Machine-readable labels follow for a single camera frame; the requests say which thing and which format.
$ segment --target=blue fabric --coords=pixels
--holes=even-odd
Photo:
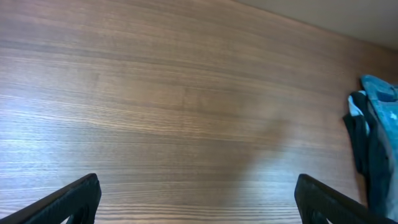
[[[358,91],[360,93],[362,93],[363,95],[366,96],[366,92],[365,91]],[[349,96],[348,97],[348,108],[349,108],[349,113],[351,116],[359,116],[359,115],[363,115],[362,111],[355,105],[354,101],[353,101],[353,97]],[[365,122],[365,126],[366,126],[366,135],[368,136],[371,129],[369,127],[368,122]]]
[[[372,75],[361,78],[362,85],[382,131],[382,141],[389,156],[392,173],[386,200],[387,217],[398,221],[398,91],[394,85]]]

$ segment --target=wall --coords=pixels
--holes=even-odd
[[[237,0],[324,29],[398,49],[397,0]]]

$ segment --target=wooden panel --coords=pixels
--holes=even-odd
[[[341,117],[389,50],[233,1],[0,1],[0,217],[89,172],[98,223],[300,223],[366,203]]]

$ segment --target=wooden surface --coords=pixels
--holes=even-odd
[[[397,55],[233,1],[0,1],[0,217],[89,173],[98,223],[300,223],[366,203],[341,117]]]

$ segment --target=black cloth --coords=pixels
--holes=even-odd
[[[368,110],[368,100],[360,92],[353,92],[354,104],[363,115],[343,117],[353,147],[356,170],[365,177],[369,210],[386,215],[386,198],[391,172],[387,152],[378,138],[377,121]],[[370,127],[366,135],[366,122]]]

